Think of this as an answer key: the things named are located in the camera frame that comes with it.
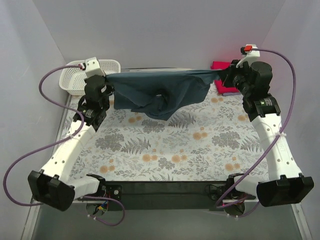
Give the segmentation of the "dark teal t shirt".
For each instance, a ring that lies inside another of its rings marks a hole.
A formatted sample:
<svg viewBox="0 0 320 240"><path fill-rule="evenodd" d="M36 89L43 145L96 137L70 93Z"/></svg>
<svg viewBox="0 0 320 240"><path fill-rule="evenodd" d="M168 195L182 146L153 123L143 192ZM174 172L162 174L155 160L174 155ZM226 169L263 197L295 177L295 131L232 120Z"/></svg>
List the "dark teal t shirt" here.
<svg viewBox="0 0 320 240"><path fill-rule="evenodd" d="M114 87L114 108L167 121L178 109L205 100L218 70L121 72L106 80Z"/></svg>

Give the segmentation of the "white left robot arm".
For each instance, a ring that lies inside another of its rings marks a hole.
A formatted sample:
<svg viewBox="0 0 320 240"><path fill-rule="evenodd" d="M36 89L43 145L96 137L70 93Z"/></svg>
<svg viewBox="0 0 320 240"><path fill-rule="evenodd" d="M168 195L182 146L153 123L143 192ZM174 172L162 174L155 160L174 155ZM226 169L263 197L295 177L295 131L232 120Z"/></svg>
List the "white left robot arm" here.
<svg viewBox="0 0 320 240"><path fill-rule="evenodd" d="M67 210L75 199L102 192L102 177L87 174L72 180L70 173L83 148L106 118L113 88L107 85L105 76L93 75L85 79L84 92L68 130L71 138L57 148L39 171L31 171L27 178L33 198L60 211Z"/></svg>

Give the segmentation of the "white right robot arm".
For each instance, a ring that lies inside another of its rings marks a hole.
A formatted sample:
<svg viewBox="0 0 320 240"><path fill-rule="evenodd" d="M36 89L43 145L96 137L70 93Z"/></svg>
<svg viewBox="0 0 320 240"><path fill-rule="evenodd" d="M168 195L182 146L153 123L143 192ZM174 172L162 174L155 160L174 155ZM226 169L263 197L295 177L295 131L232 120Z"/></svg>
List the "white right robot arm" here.
<svg viewBox="0 0 320 240"><path fill-rule="evenodd" d="M268 167L267 181L246 173L230 175L226 193L254 196L264 207L300 203L313 189L314 181L303 175L289 148L280 107L269 93L272 67L261 61L233 60L224 72L223 85L235 87L243 96L243 108L258 134Z"/></svg>

